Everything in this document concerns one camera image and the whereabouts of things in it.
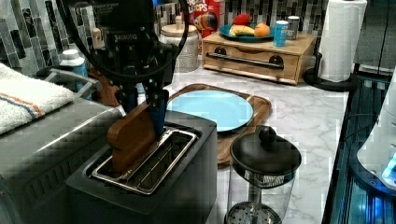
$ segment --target orange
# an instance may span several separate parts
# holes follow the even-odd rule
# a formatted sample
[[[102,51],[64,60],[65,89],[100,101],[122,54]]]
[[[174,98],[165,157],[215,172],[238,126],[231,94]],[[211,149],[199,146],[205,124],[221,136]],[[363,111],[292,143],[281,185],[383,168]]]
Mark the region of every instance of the orange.
[[[259,23],[254,29],[254,36],[256,37],[266,37],[271,34],[271,29],[264,23]]]

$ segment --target paper towel holder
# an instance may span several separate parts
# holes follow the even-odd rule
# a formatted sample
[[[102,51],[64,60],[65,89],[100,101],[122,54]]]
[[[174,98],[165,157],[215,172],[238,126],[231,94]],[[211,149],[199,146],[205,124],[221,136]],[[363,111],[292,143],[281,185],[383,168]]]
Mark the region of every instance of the paper towel holder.
[[[315,67],[309,68],[304,72],[304,81],[313,87],[324,91],[354,91],[357,87],[357,78],[351,74],[351,76],[341,82],[333,82],[330,80],[323,79],[318,76],[320,61],[322,54],[320,52],[315,52]]]

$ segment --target cereal box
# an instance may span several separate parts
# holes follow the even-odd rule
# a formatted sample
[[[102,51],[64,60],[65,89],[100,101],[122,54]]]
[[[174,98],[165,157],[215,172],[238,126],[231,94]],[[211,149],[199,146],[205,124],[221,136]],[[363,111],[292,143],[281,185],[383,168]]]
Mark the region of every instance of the cereal box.
[[[195,25],[202,39],[215,33],[224,24],[224,0],[187,0],[190,12],[190,24]]]

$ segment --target wooden drawer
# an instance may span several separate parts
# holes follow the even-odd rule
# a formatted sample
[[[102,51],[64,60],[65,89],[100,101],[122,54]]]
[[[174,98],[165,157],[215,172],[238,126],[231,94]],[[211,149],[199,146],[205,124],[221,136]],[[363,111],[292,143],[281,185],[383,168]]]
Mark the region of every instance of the wooden drawer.
[[[302,45],[275,48],[272,42],[242,44],[215,33],[203,41],[203,68],[297,85],[313,53],[309,37]]]

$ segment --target cable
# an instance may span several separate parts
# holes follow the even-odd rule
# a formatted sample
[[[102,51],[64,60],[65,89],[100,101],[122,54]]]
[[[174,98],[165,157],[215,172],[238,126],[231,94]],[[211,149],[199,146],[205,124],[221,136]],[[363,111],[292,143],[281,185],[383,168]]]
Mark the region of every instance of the cable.
[[[345,142],[348,138],[352,137],[352,136],[355,135],[356,133],[359,133],[359,132],[363,131],[363,130],[366,129],[366,128],[372,127],[375,123],[376,123],[376,121],[373,122],[372,124],[366,125],[366,126],[360,128],[360,129],[358,129],[357,131],[355,131],[355,132],[353,132],[353,133],[347,135],[347,136],[343,139],[343,141]]]
[[[374,116],[374,114],[353,114],[349,115],[346,120],[351,119],[352,117],[357,117],[357,116]]]
[[[390,10],[390,3],[389,3],[389,0],[388,0],[387,21],[386,21],[386,23],[385,23],[384,38],[382,39],[381,54],[379,55],[378,71],[376,72],[377,75],[379,75],[379,68],[380,68],[380,66],[381,66],[381,61],[382,61],[382,53],[383,53],[383,51],[384,51],[385,39],[386,39],[386,37],[387,37],[388,23],[389,23],[389,10]]]

